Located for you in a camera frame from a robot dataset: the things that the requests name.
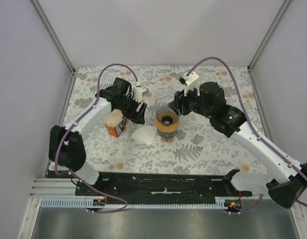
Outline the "grey glass dripper cone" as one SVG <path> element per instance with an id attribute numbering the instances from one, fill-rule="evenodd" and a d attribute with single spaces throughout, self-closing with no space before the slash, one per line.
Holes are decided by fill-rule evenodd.
<path id="1" fill-rule="evenodd" d="M 159 108 L 155 114 L 155 119 L 164 125 L 171 125 L 179 120 L 177 113 L 168 106 Z"/>

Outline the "round wooden dripper stand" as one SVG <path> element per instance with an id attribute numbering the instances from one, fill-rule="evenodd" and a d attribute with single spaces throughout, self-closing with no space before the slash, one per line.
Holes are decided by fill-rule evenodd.
<path id="1" fill-rule="evenodd" d="M 171 125 L 164 125 L 161 122 L 159 122 L 157 119 L 155 119 L 155 124 L 156 124 L 158 131 L 163 132 L 163 133 L 172 133 L 178 129 L 180 120 L 177 120 L 175 123 Z"/>

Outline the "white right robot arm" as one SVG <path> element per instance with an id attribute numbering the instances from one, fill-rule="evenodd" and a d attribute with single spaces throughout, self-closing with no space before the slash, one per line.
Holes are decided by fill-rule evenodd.
<path id="1" fill-rule="evenodd" d="M 168 107 L 180 116 L 196 113 L 209 119 L 216 131 L 243 146 L 268 169 L 268 174 L 231 170 L 222 183 L 224 194 L 249 191 L 268 195 L 289 209 L 307 188 L 307 163 L 291 159 L 261 134 L 244 112 L 228 105 L 218 83 L 206 82 L 199 89 L 176 92 Z"/>

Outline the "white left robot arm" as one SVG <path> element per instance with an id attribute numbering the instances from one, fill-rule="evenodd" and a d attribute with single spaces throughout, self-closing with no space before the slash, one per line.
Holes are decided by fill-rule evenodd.
<path id="1" fill-rule="evenodd" d="M 115 78 L 113 85 L 98 90 L 95 101 L 75 121 L 66 126 L 53 126 L 48 157 L 54 162 L 55 173 L 63 174 L 58 167 L 65 167 L 65 173 L 72 173 L 87 183 L 86 189 L 92 195 L 102 193 L 100 174 L 86 161 L 84 138 L 113 110 L 121 111 L 123 117 L 135 124 L 144 124 L 147 104 L 141 100 L 148 92 L 144 86 L 133 88 L 127 80 Z"/>

